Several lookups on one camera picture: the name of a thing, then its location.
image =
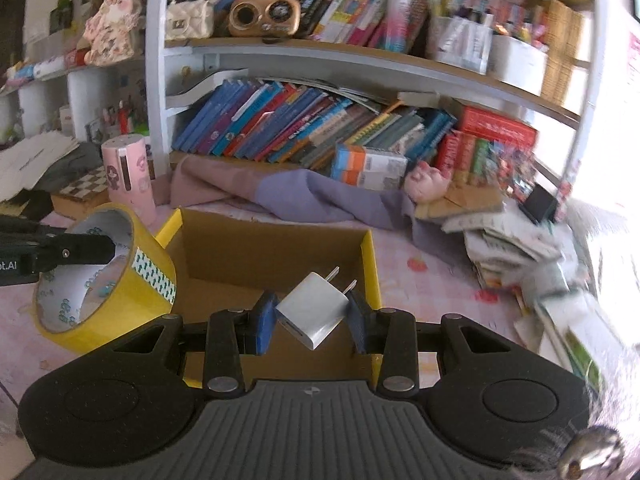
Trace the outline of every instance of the purple book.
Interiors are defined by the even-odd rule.
[[[226,129],[231,124],[233,116],[247,101],[247,99],[254,94],[255,90],[256,86],[254,84],[249,84],[247,88],[238,95],[238,99],[231,104],[226,112],[220,116],[219,120],[217,120],[204,137],[202,137],[202,140],[196,149],[196,153],[199,153],[200,155],[207,155],[209,153],[215,143],[218,142],[220,136],[224,135],[226,132]]]

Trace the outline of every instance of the gray ribbed panel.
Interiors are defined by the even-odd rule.
[[[209,402],[193,429],[129,465],[87,469],[46,459],[19,480],[505,480],[445,446],[408,402],[364,381],[259,381],[246,396]]]

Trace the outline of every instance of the quilted purse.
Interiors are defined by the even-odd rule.
[[[105,66],[140,54],[140,10],[140,0],[104,0],[84,26],[84,38],[91,44],[84,56],[85,64]]]
[[[186,40],[208,38],[213,34],[213,7],[207,0],[179,2],[171,0],[166,8],[165,38]]]

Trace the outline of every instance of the charger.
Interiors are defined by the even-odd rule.
[[[338,274],[335,267],[326,278],[312,272],[276,307],[278,320],[310,350],[315,350],[346,316],[349,300],[345,296],[357,280],[340,292],[330,282]]]

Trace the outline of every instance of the tape cardboard core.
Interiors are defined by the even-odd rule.
[[[43,273],[36,290],[36,312],[42,326],[53,333],[82,324],[102,306],[118,286],[134,249],[131,220],[117,209],[95,212],[68,232],[107,235],[116,251],[106,265],[60,266]]]

